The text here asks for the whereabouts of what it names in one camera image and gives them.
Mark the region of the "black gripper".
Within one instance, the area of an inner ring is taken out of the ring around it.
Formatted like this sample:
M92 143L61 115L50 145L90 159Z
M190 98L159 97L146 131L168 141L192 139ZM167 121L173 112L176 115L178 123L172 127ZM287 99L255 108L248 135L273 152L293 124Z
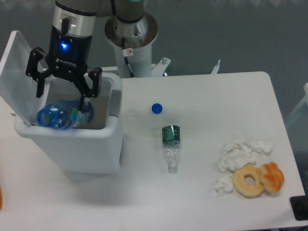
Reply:
M51 39L48 54L36 47L31 50L26 67L26 75L37 83L36 97L44 93L45 79L55 77L74 83L81 93L78 110L82 111L85 99L97 98L101 90L103 70L98 67L87 71L87 60L90 51L92 36L75 37L63 35L56 27L51 28ZM39 61L45 59L49 68L39 72ZM92 81L92 88L88 86L84 74Z

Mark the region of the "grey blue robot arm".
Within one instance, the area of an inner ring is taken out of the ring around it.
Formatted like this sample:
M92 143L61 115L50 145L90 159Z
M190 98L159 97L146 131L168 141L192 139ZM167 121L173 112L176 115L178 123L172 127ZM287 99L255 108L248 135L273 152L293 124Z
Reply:
M37 83L36 97L44 93L45 79L55 76L74 83L81 98L81 111L86 98L96 98L100 90L102 69L88 67L88 55L95 22L102 15L101 0L57 0L55 2L48 53L34 48L26 67L26 75ZM114 34L120 47L132 48L134 39L144 40L148 23L142 0L113 0L111 14Z

